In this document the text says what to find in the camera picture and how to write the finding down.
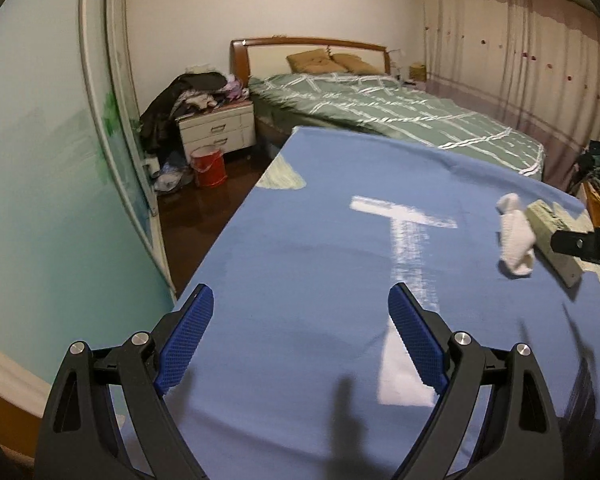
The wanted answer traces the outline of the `white tissue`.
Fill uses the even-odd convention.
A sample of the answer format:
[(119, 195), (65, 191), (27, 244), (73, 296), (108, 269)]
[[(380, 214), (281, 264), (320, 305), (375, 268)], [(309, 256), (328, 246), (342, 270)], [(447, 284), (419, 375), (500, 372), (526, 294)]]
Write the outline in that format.
[(501, 215), (501, 262), (513, 276), (524, 278), (535, 263), (536, 237), (516, 193), (503, 195), (496, 203)]

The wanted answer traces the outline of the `clothes pile on cabinet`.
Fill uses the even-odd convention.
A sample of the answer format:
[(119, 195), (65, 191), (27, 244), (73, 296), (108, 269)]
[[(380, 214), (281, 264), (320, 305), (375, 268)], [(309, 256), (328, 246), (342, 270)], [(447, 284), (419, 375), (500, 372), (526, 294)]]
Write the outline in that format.
[(573, 174), (567, 191), (574, 195), (585, 181), (600, 181), (600, 141), (591, 140), (573, 164)]

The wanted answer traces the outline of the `blue star tablecloth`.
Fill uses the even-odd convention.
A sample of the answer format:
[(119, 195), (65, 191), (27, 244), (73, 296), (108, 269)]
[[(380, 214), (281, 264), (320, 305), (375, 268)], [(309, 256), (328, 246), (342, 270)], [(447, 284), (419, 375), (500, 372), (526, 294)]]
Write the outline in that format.
[(388, 315), (403, 282), (453, 330), (525, 342), (568, 437), (600, 434), (600, 279), (526, 278), (500, 260), (496, 204), (571, 217), (574, 197), (482, 160), (379, 136), (304, 129), (279, 155), (295, 186), (256, 186), (211, 246), (170, 231), (178, 292), (207, 284), (208, 330), (166, 405), (213, 479), (387, 479), (436, 394)]

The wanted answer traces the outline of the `sliding wardrobe door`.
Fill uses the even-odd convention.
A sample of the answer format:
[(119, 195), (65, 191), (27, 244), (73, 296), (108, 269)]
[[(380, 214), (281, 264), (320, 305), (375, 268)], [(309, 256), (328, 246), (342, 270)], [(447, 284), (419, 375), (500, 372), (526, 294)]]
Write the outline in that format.
[(0, 5), (0, 352), (51, 382), (173, 306), (111, 81), (105, 0)]

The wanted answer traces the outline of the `red bucket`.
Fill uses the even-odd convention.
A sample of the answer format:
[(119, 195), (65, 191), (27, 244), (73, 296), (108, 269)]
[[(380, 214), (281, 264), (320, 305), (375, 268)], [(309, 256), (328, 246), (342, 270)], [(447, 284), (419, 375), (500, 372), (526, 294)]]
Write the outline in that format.
[(217, 146), (195, 148), (189, 154), (189, 162), (200, 188), (215, 188), (227, 179), (223, 152)]

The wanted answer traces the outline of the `pink white curtain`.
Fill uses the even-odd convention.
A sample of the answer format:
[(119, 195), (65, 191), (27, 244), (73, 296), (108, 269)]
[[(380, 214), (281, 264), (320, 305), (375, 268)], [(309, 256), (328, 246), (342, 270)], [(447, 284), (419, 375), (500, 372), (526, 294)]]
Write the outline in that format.
[(569, 0), (424, 0), (427, 89), (542, 143), (565, 188), (600, 141), (600, 19)]

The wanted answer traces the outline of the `white nightstand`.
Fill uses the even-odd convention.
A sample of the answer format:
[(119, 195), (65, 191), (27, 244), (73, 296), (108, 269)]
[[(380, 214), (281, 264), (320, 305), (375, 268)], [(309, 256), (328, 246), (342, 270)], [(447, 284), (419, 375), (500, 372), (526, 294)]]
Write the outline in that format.
[(250, 101), (220, 106), (210, 113), (182, 116), (176, 123), (186, 159), (192, 151), (204, 146), (215, 146), (223, 153), (230, 153), (257, 143)]

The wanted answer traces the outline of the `green plaid duvet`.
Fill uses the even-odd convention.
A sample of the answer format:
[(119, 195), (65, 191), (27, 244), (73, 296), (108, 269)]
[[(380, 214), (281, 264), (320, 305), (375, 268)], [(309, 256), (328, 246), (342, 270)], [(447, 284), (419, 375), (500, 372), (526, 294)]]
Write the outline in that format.
[(535, 180), (542, 178), (545, 148), (540, 142), (390, 76), (252, 77), (249, 92), (256, 115), (285, 134), (297, 126), (377, 134), (466, 155)]

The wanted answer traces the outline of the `yellow box on far nightstand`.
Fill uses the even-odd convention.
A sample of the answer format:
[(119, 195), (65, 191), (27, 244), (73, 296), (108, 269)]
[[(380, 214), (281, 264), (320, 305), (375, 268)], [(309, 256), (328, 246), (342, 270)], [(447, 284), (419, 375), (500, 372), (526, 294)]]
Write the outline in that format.
[(414, 81), (425, 82), (427, 80), (427, 69), (424, 63), (413, 63), (408, 68), (410, 78)]

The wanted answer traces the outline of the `dark clothes pile on nightstand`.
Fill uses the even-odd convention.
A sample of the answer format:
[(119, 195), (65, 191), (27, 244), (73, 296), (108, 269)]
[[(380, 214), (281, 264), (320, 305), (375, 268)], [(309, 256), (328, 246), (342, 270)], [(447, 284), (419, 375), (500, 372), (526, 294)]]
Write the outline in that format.
[(184, 73), (159, 93), (140, 115), (140, 146), (147, 155), (165, 160), (178, 147), (176, 121), (185, 115), (211, 112), (242, 100), (244, 85), (219, 72)]

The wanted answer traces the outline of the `right brown pillow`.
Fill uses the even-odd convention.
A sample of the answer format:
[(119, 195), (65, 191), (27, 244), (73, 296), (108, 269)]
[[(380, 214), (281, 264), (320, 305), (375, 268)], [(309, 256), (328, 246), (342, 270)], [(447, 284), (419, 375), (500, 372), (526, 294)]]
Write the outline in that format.
[(362, 60), (358, 55), (334, 53), (332, 60), (342, 66), (348, 73), (358, 76), (383, 75), (385, 72)]

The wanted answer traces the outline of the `brown pillow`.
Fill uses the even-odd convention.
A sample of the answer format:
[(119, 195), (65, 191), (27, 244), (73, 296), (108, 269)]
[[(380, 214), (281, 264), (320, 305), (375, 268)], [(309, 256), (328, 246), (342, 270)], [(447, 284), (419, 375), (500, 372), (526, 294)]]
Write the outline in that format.
[(385, 72), (362, 60), (358, 55), (334, 53), (332, 60), (342, 66), (348, 73), (358, 76), (383, 75)]
[(293, 73), (325, 75), (345, 74), (347, 71), (336, 64), (325, 49), (314, 49), (288, 55), (286, 60)]

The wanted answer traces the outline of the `left brown pillow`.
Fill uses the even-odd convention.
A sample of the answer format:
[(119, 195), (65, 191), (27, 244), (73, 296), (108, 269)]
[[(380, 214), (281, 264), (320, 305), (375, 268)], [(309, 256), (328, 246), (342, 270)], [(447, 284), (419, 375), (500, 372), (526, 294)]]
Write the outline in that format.
[(288, 55), (286, 60), (293, 73), (325, 75), (345, 74), (347, 71), (336, 64), (325, 49), (314, 49)]

